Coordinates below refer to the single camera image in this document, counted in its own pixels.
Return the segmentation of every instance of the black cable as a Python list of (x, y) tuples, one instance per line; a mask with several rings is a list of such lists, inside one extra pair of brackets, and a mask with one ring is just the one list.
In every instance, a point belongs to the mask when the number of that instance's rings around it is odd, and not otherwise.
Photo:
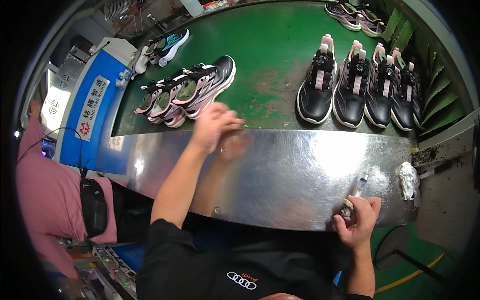
[[(84, 141), (83, 141), (83, 139), (82, 139), (82, 136), (78, 133), (77, 130), (72, 129), (72, 128), (70, 128), (70, 127), (60, 127), (60, 128), (57, 128), (57, 129), (55, 129), (55, 130), (50, 131), (50, 132), (49, 132), (48, 134), (46, 134), (45, 136), (49, 136), (49, 135), (51, 135), (52, 133), (54, 133), (55, 131), (60, 130), (60, 129), (69, 129), (69, 130), (71, 130), (71, 131), (74, 131), (76, 134), (78, 134), (78, 137), (80, 138), (80, 154), (79, 154), (79, 159), (78, 159), (78, 167), (81, 169), (81, 164), (82, 164), (82, 145), (83, 145), (83, 142), (84, 142)], [(17, 161), (17, 164), (27, 155), (27, 153), (28, 153), (28, 151), (29, 151), (30, 149), (32, 149), (33, 147), (35, 147), (38, 143), (40, 143), (40, 142), (42, 142), (42, 141), (43, 141), (43, 138), (42, 138), (40, 141), (38, 141), (38, 142), (36, 142), (35, 144), (33, 144), (33, 145), (31, 145), (30, 147), (28, 147), (28, 149), (25, 150), (25, 152), (24, 152), (24, 154), (22, 155), (22, 157)]]

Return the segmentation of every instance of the white plastic container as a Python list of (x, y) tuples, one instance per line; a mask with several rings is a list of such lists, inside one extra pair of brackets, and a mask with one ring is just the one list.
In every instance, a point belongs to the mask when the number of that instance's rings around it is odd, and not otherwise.
[(192, 17), (199, 16), (204, 11), (204, 8), (198, 0), (180, 0), (180, 2), (185, 6)]

